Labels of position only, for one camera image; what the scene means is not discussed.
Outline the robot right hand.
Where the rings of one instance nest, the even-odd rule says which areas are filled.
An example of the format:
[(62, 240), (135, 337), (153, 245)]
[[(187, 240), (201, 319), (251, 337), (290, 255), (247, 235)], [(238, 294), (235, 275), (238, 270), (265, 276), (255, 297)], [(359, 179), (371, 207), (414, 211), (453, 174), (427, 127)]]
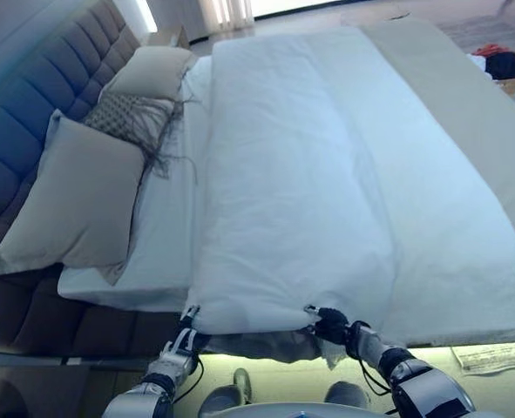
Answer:
[(340, 311), (330, 307), (307, 305), (304, 312), (314, 318), (307, 330), (321, 340), (346, 346), (348, 342), (349, 321)]

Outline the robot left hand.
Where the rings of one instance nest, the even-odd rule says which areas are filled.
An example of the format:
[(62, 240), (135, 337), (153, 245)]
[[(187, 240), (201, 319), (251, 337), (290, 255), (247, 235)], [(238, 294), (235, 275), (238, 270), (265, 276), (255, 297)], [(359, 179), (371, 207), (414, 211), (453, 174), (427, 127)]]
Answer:
[(192, 329), (193, 321), (199, 311), (200, 305), (191, 305), (187, 307), (180, 316), (179, 330), (183, 331), (184, 329)]

